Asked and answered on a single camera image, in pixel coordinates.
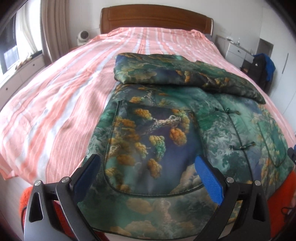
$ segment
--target bed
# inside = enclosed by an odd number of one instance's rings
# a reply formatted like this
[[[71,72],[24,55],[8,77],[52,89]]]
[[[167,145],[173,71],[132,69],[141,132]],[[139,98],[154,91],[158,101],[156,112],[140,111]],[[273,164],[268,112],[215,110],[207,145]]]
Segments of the bed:
[[[0,171],[5,179],[56,182],[81,165],[116,88],[114,57],[122,52],[181,55],[247,79],[264,97],[288,146],[296,143],[270,98],[205,37],[213,33],[212,18],[168,6],[121,5],[102,9],[101,33],[39,73],[0,112]]]

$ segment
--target curtain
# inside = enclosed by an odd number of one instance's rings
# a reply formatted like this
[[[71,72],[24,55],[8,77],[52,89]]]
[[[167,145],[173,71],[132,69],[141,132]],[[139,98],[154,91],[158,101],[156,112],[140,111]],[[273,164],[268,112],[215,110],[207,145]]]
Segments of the curtain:
[[[39,6],[40,6],[40,0],[39,1],[31,0],[31,2],[35,2],[37,4],[39,2]],[[37,11],[36,9],[33,9],[31,12],[30,12],[30,8],[32,8],[31,3],[26,2],[17,11],[16,19],[15,19],[15,37],[16,37],[17,49],[18,49],[20,60],[24,60],[31,54],[36,53],[38,51],[32,36],[32,32],[38,32],[38,31],[40,32],[40,28],[35,28],[35,27],[31,28],[30,22],[32,23],[32,22],[35,22],[36,20],[38,21],[38,19],[40,18],[40,13],[38,13],[38,10],[40,11],[40,7],[37,8]]]
[[[41,41],[46,65],[67,54],[69,0],[41,0]]]

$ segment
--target bed sheet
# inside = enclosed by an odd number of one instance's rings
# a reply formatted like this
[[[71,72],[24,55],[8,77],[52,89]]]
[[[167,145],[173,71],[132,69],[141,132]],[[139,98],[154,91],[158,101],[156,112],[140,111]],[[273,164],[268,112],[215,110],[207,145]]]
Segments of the bed sheet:
[[[0,172],[29,183],[71,175],[86,154],[99,117],[116,85],[115,56],[122,52],[176,54],[244,77],[266,100],[289,146],[296,138],[270,98],[228,63],[202,33],[163,28],[118,28],[98,35],[39,73],[0,112]]]

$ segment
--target white wardrobe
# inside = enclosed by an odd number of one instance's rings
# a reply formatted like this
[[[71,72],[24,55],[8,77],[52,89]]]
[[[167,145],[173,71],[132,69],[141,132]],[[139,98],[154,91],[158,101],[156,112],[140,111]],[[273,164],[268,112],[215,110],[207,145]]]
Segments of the white wardrobe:
[[[276,71],[269,96],[296,134],[296,38],[269,6],[263,8],[260,38],[274,45]]]

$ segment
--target wooden floor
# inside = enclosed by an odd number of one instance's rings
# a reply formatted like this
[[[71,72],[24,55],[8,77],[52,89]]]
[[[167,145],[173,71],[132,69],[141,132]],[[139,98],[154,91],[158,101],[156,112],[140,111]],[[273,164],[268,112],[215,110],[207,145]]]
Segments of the wooden floor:
[[[0,211],[3,216],[0,219],[1,225],[3,227],[9,225],[21,240],[24,240],[24,237],[18,213],[19,201],[23,190],[29,186],[31,185],[20,177],[14,177],[5,181],[0,175]]]

